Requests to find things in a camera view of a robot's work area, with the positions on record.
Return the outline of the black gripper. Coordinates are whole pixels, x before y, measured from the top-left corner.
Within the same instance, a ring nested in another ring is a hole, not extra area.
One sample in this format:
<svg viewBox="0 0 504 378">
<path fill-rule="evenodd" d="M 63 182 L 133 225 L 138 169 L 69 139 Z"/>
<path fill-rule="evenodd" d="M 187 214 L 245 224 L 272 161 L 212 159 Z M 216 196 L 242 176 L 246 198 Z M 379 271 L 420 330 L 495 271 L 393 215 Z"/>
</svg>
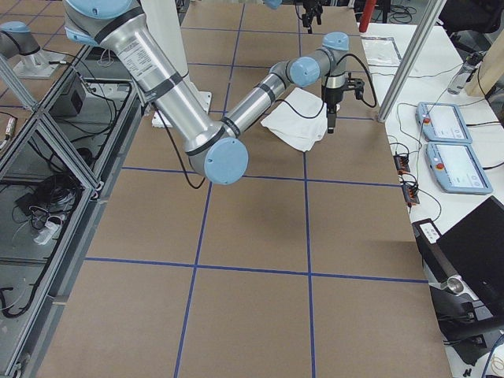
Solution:
<svg viewBox="0 0 504 378">
<path fill-rule="evenodd" d="M 327 117 L 327 133 L 333 134 L 335 132 L 336 125 L 336 108 L 337 105 L 343 100 L 343 88 L 342 87 L 321 87 L 322 100 L 326 105 L 326 117 Z"/>
<path fill-rule="evenodd" d="M 311 24 L 313 19 L 317 21 L 318 24 L 321 23 L 322 15 L 322 3 L 319 0 L 303 0 L 302 7 L 305 12 L 302 15 L 303 24 Z"/>
</svg>

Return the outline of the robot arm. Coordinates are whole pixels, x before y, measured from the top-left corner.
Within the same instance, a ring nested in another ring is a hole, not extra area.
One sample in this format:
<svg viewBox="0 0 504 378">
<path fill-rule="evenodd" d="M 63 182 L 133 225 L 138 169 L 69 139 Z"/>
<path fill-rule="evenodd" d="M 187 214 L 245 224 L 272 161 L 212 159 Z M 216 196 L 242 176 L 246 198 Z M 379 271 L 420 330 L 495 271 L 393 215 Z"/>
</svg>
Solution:
<svg viewBox="0 0 504 378">
<path fill-rule="evenodd" d="M 176 69 L 169 39 L 184 53 L 174 2 L 65 1 L 65 29 L 72 41 L 113 51 L 138 85 L 184 140 L 191 167 L 212 183 L 228 185 L 246 171 L 249 155 L 240 136 L 292 85 L 322 82 L 328 132 L 334 132 L 337 106 L 349 80 L 346 59 L 349 37 L 331 32 L 320 48 L 303 57 L 281 61 L 221 120 L 212 120 L 201 96 Z"/>
<path fill-rule="evenodd" d="M 321 16 L 323 14 L 323 1 L 317 0 L 301 0 L 301 1 L 282 1 L 282 0 L 264 0 L 263 3 L 270 9 L 278 9 L 282 4 L 288 3 L 294 6 L 301 5 L 304 9 L 302 15 L 298 9 L 295 9 L 298 19 L 302 22 L 305 28 L 310 28 L 313 20 L 316 20 L 318 25 L 321 25 Z"/>
</svg>

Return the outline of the third background robot arm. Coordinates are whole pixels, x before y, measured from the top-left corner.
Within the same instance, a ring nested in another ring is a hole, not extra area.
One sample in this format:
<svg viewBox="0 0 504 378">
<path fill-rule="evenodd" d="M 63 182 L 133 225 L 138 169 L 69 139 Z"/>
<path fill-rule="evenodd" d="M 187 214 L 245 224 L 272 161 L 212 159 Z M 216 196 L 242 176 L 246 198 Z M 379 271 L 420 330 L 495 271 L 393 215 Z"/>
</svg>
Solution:
<svg viewBox="0 0 504 378">
<path fill-rule="evenodd" d="M 1 24 L 1 55 L 5 59 L 30 56 L 40 50 L 39 43 L 24 22 L 14 20 Z"/>
</svg>

